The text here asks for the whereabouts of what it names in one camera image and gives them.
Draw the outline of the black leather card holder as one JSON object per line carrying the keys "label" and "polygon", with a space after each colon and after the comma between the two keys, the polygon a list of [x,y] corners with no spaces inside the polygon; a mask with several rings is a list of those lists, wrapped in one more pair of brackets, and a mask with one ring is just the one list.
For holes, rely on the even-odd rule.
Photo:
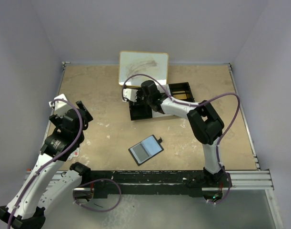
{"label": "black leather card holder", "polygon": [[157,139],[155,135],[150,135],[136,145],[130,147],[128,151],[136,164],[140,166],[164,150],[161,143],[161,137]]}

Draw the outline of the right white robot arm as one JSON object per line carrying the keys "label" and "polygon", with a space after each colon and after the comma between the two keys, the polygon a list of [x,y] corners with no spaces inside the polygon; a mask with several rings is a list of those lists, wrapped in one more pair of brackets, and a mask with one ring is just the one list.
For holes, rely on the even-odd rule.
{"label": "right white robot arm", "polygon": [[155,112],[189,121],[195,138],[202,143],[205,183],[210,187],[217,186],[225,174],[219,152],[224,122],[211,103],[206,100],[201,103],[182,102],[169,94],[162,94],[152,80],[141,84],[141,100]]}

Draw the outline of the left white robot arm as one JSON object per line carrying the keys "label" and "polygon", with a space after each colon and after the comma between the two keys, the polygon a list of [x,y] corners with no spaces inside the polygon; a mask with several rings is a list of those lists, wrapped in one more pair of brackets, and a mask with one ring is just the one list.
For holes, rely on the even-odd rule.
{"label": "left white robot arm", "polygon": [[83,131],[93,120],[82,101],[77,101],[76,105],[65,99],[54,99],[50,102],[55,110],[63,103],[67,104],[66,110],[50,116],[55,129],[44,141],[27,180],[12,201],[6,206],[0,206],[0,220],[9,229],[42,228],[47,215],[60,202],[65,192],[77,186],[86,187],[91,181],[90,168],[76,162],[70,166],[64,177],[49,186],[70,154],[84,141]]}

